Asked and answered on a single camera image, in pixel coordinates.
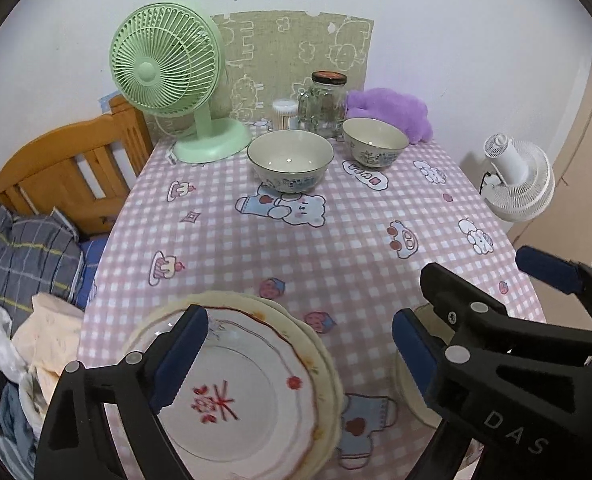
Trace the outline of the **round yellow flower plate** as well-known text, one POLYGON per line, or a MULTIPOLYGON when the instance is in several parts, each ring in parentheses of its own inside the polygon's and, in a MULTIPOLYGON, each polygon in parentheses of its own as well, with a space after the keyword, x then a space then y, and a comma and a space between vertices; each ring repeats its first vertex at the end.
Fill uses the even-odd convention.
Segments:
POLYGON ((312 432, 311 448, 294 474, 289 478, 297 479, 296 474, 298 474, 299 468, 306 460, 310 465, 313 464, 313 448, 316 444, 322 443, 322 437, 325 434, 330 433, 331 422, 333 421, 333 384, 331 377, 328 376, 324 359, 321 358, 317 347, 295 322, 262 301, 248 298, 248 295, 238 294, 237 292, 202 292, 155 309, 149 316, 144 318, 129 336, 124 345, 125 352, 145 351, 156 336, 172 329, 185 308, 191 304, 199 304, 206 311, 210 307, 226 307, 253 315, 254 318, 266 322, 280 335, 284 336, 304 362, 313 380, 318 420, 312 432))

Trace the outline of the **ceramic bowl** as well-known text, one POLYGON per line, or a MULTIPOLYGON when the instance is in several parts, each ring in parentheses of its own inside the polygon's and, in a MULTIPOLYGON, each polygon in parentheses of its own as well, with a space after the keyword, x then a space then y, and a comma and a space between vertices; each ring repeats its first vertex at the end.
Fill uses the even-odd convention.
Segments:
POLYGON ((362 166, 385 169, 408 147, 408 137, 397 127, 374 118, 349 118, 343 135, 351 156, 362 166))
MULTIPOLYGON (((445 347, 451 341, 454 330, 434 312, 431 304, 416 308, 414 314, 426 330, 438 339, 441 347, 445 347)), ((407 364, 399 354, 394 356, 394 384, 398 396, 407 404, 410 412, 425 426, 437 429, 441 417, 426 405, 407 364)))
POLYGON ((304 130, 263 133, 247 147, 247 158, 262 185, 290 194, 315 188, 334 155, 328 140, 304 130))

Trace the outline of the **white standing fan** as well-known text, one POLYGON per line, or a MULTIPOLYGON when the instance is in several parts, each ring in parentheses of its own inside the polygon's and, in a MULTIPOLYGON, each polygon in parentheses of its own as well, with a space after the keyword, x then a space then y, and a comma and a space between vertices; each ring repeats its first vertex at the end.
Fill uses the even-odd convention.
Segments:
POLYGON ((497 133, 485 141, 484 154, 494 172, 482 179, 479 193, 499 219, 524 223, 548 208, 555 178, 542 148, 497 133))

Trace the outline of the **white plastic bag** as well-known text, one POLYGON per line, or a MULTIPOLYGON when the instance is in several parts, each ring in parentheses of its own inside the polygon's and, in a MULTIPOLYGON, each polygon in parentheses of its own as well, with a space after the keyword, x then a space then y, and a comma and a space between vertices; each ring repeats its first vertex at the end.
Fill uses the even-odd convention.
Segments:
POLYGON ((12 319, 0 307, 0 372, 10 382, 19 384, 27 374, 28 365, 12 343, 12 319))

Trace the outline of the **red pattern white plate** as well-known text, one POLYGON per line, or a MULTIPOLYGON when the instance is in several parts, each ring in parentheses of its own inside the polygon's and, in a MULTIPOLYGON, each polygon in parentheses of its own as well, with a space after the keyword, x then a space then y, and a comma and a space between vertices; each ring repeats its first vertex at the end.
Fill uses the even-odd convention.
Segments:
POLYGON ((210 307, 208 334, 159 420, 195 479, 288 479, 312 445, 313 380, 287 339, 210 307))

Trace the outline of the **purple plush cushion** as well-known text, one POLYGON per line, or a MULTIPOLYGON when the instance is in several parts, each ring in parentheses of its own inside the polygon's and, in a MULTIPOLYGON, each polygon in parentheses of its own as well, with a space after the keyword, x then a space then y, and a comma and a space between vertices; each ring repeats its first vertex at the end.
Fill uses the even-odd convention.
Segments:
POLYGON ((412 144, 433 139, 427 105, 410 94, 392 89, 350 90, 346 96, 346 118, 374 118, 402 131, 412 144))

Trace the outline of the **pink checkered tablecloth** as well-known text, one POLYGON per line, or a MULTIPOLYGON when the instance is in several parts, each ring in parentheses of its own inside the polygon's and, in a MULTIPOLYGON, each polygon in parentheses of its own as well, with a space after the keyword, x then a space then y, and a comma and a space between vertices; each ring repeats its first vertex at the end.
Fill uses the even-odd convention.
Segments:
POLYGON ((320 335, 344 386, 347 425, 322 477, 401 479, 433 433, 392 384, 392 317, 424 304, 422 267, 442 264, 517 318, 544 315, 502 227, 438 144, 381 172, 335 151, 294 218, 295 201, 264 190, 245 155, 185 165, 160 141, 110 233, 78 356, 117 362, 141 321, 178 298, 268 296, 320 335))

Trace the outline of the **wooden chair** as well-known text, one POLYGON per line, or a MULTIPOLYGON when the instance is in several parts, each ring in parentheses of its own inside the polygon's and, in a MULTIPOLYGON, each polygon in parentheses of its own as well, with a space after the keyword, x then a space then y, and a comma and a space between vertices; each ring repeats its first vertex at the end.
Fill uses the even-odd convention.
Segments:
POLYGON ((0 205, 14 214, 64 212, 86 235, 110 232, 130 193, 112 147, 123 148, 135 176, 153 151, 143 113, 123 96, 110 112, 42 134, 0 170, 0 205))

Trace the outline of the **green desk fan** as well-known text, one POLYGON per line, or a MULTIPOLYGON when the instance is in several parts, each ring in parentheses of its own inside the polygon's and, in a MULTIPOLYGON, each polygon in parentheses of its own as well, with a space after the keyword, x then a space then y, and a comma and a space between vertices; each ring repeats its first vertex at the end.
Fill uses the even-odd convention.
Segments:
POLYGON ((170 148, 172 159, 185 164, 228 158, 252 140, 239 120, 211 116, 209 101, 225 67, 214 20, 177 2, 136 9, 110 43, 113 81, 132 106, 157 118, 193 117, 170 148))

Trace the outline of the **glass mug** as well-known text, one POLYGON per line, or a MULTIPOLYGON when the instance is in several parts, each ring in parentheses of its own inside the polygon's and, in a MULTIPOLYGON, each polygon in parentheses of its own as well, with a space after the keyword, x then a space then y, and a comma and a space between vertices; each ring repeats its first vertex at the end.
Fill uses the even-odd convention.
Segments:
POLYGON ((297 123, 300 130, 317 132, 316 99, 311 90, 302 90, 298 96, 297 123))

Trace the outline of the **scalloped yellow flower plate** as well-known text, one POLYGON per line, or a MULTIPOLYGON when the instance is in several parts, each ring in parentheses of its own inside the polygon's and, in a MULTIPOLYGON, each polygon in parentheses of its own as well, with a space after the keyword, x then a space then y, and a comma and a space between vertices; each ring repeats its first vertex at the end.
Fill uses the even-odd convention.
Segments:
POLYGON ((295 322, 300 329, 311 339, 313 344, 317 347, 320 356, 324 359, 326 369, 328 370, 328 376, 331 377, 332 380, 332 388, 333 388, 333 401, 332 401, 332 414, 333 414, 333 421, 331 422, 331 429, 329 434, 325 434, 322 437, 322 443, 316 444, 313 448, 313 464, 310 465, 308 460, 302 464, 299 468, 298 474, 296 474, 297 479, 313 479, 318 472, 320 472, 325 464, 330 460, 333 455, 336 446, 338 445, 340 434, 342 430, 340 429, 340 413, 342 412, 342 408, 344 407, 344 390, 343 385, 340 382, 337 370, 334 366, 332 356, 328 349, 325 348, 321 338, 319 335, 304 321, 298 320, 294 318, 293 315, 290 314, 284 307, 282 307, 277 302, 264 299, 252 295, 248 295, 248 298, 253 298, 258 301, 262 301, 269 307, 272 307, 274 310, 277 310, 283 313, 285 316, 290 318, 293 322, 295 322))

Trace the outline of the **green patterned board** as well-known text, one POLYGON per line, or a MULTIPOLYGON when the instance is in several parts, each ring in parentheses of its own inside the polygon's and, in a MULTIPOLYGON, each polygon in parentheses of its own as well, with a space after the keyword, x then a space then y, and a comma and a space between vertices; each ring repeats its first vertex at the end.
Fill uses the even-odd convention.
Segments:
POLYGON ((213 118, 249 125, 272 122, 272 103, 297 100, 317 70, 342 73, 361 89, 374 21, 304 11, 246 11, 212 17, 221 32, 226 67, 209 100, 213 118))

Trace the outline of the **beige door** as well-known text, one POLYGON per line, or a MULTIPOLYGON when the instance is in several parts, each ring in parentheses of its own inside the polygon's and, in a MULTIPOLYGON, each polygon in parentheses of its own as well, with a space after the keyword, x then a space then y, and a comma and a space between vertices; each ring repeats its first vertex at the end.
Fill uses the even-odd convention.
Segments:
POLYGON ((554 160, 556 191, 531 222, 509 230, 516 248, 534 245, 552 254, 592 261, 592 60, 578 113, 554 160))

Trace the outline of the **cotton swab container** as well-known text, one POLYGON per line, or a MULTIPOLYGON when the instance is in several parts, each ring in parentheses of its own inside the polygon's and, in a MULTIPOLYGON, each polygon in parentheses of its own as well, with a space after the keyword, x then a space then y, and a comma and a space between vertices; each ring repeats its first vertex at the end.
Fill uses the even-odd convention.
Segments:
POLYGON ((276 99, 272 102, 274 130, 296 130, 298 128, 298 103, 292 99, 276 99))

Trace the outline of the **glass jar with lid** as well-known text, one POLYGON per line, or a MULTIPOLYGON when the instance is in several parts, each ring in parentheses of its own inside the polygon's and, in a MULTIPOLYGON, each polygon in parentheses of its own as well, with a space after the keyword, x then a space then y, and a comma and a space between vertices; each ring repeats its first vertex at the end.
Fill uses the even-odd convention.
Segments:
POLYGON ((345 118, 347 76, 332 70, 311 74, 307 91, 308 129, 325 138, 336 138, 345 118))

